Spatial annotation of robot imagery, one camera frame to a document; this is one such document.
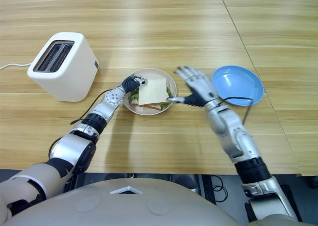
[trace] wooden table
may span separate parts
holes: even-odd
[[[61,31],[87,38],[100,62],[94,84],[82,102],[59,102],[28,78],[27,68],[1,71],[0,168],[46,161],[49,145],[71,129],[69,122],[135,70],[166,71],[180,95],[189,91],[173,75],[178,65],[207,75],[225,65],[256,72],[222,0],[1,0],[1,65],[31,62]],[[302,173],[272,104],[265,94],[246,128],[272,173]],[[88,171],[235,174],[204,115],[185,105],[151,117],[120,107]]]
[[[302,175],[318,175],[318,0],[223,1]]]

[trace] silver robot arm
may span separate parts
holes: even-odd
[[[126,93],[147,82],[131,75],[106,92],[103,100],[65,136],[56,141],[49,160],[19,172],[0,184],[0,225],[17,213],[63,192],[73,174],[87,170],[100,134]]]
[[[282,214],[297,220],[279,183],[263,162],[253,137],[240,117],[228,106],[221,105],[206,75],[187,66],[179,67],[175,73],[185,81],[192,94],[168,100],[205,108],[212,130],[234,163],[245,194],[251,198],[248,207],[255,217],[261,220],[268,215]]]

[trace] white power cord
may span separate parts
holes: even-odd
[[[2,67],[0,68],[0,71],[3,70],[3,69],[5,69],[5,68],[7,68],[7,67],[9,67],[9,66],[21,66],[21,67],[23,67],[23,66],[29,66],[29,65],[31,65],[31,64],[32,64],[32,63],[20,65],[20,64],[11,63],[11,64],[7,64],[7,65],[5,65],[5,66],[2,66]]]

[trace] toaster slot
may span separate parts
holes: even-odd
[[[70,52],[74,41],[54,41],[44,52],[33,71],[54,73],[62,65],[63,61]]]

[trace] black wire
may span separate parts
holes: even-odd
[[[80,120],[83,120],[83,117],[85,116],[85,114],[90,110],[90,108],[94,105],[94,103],[96,102],[96,100],[103,94],[106,93],[107,91],[110,91],[111,89],[105,90],[102,93],[99,94],[99,96],[96,97],[96,99],[94,100],[94,102],[90,105],[90,107],[83,113],[83,115],[81,115],[78,119],[75,119],[73,121],[70,122],[70,125],[77,123]]]
[[[57,138],[52,144],[51,144],[51,146],[50,146],[50,148],[49,148],[49,159],[50,159],[50,155],[51,155],[51,150],[52,150],[52,147],[54,146],[54,144],[57,142],[57,141],[59,141],[60,139],[61,139],[62,137],[60,137],[60,138]]]
[[[247,119],[247,116],[248,116],[248,114],[249,114],[249,111],[250,111],[250,108],[251,108],[251,106],[253,105],[253,99],[252,98],[246,98],[246,97],[228,97],[228,98],[225,98],[225,99],[222,99],[222,101],[219,103],[219,106],[223,103],[223,102],[225,102],[225,101],[227,101],[227,100],[229,100],[229,99],[246,99],[246,100],[249,100],[250,101],[250,103],[249,103],[249,106],[247,107],[247,110],[246,110],[246,113],[245,113],[245,115],[244,115],[244,118],[243,118],[243,125],[244,125],[244,123],[245,123],[245,121],[246,121],[246,119]]]
[[[223,190],[223,191],[224,191],[224,194],[225,194],[224,199],[222,199],[222,200],[215,200],[215,202],[218,202],[218,203],[224,202],[225,200],[227,200],[227,198],[228,198],[228,196],[229,196],[228,190],[224,187],[223,180],[222,180],[219,176],[217,176],[217,175],[211,175],[211,177],[212,177],[212,176],[218,178],[218,179],[220,180],[220,183],[221,183],[221,185],[215,185],[215,186],[213,186],[213,188],[212,188],[213,191],[214,191],[214,192],[220,192],[221,190]]]

